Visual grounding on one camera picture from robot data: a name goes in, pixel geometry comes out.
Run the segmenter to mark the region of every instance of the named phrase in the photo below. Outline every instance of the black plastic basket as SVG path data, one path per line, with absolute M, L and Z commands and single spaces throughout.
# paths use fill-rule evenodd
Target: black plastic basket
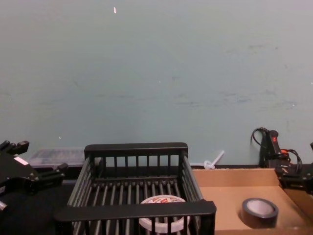
M 154 235 L 158 221 L 172 234 L 170 224 L 183 217 L 184 229 L 174 234 L 213 235 L 216 207 L 203 199 L 187 153 L 185 143 L 88 145 L 67 207 L 54 215 L 57 234 Z M 160 194 L 186 202 L 140 204 Z M 151 232 L 140 218 L 151 219 Z

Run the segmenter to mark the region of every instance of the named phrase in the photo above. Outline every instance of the cardboard box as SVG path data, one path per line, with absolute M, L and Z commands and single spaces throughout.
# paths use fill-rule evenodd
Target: cardboard box
M 273 169 L 194 170 L 205 200 L 214 201 L 218 235 L 313 235 L 313 197 L 279 186 Z M 279 209 L 274 229 L 252 229 L 240 219 L 242 202 L 258 197 Z

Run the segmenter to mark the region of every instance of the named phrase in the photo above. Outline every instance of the black cable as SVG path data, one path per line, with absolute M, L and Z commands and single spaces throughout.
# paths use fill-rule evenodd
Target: black cable
M 284 149 L 284 150 L 294 154 L 297 157 L 297 167 L 295 169 L 295 173 L 301 172 L 301 170 L 302 170 L 302 160 L 301 160 L 299 154 L 297 153 L 297 151 L 295 151 L 294 149 Z
M 264 133 L 266 133 L 266 132 L 269 131 L 269 130 L 266 129 L 266 128 L 264 128 L 264 127 L 259 127 L 259 128 L 254 129 L 254 131 L 253 131 L 252 134 L 251 134 L 250 142 L 251 142 L 252 139 L 253 139 L 258 145 L 260 145 L 261 148 L 267 149 L 265 146 L 261 145 L 261 143 L 256 140 L 254 134 L 255 134 L 255 132 L 257 132 L 257 131 L 259 131 L 259 132 L 261 132 L 262 134 L 264 134 Z

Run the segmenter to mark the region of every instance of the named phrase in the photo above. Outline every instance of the white label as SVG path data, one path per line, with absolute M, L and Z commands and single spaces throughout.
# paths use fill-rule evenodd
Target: white label
M 3 193 L 5 191 L 5 186 L 0 187 L 0 194 Z
M 23 165 L 28 165 L 28 162 L 25 161 L 24 159 L 20 158 L 20 157 L 16 157 L 14 158 L 16 161 L 18 161 L 19 163 L 23 164 Z

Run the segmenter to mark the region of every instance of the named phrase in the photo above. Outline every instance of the black device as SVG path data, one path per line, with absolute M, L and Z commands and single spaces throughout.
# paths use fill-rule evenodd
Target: black device
M 36 193 L 62 183 L 67 164 L 56 170 L 38 173 L 28 162 L 18 156 L 27 152 L 28 141 L 18 144 L 5 141 L 0 144 L 0 196 L 12 191 Z
M 255 133 L 261 132 L 262 141 L 258 142 Z M 304 190 L 313 194 L 313 164 L 306 169 L 302 167 L 302 161 L 294 149 L 281 149 L 278 144 L 278 132 L 268 130 L 264 127 L 256 128 L 251 135 L 251 140 L 260 145 L 259 166 L 263 168 L 274 168 L 282 188 Z M 289 153 L 297 158 L 297 164 L 292 164 Z

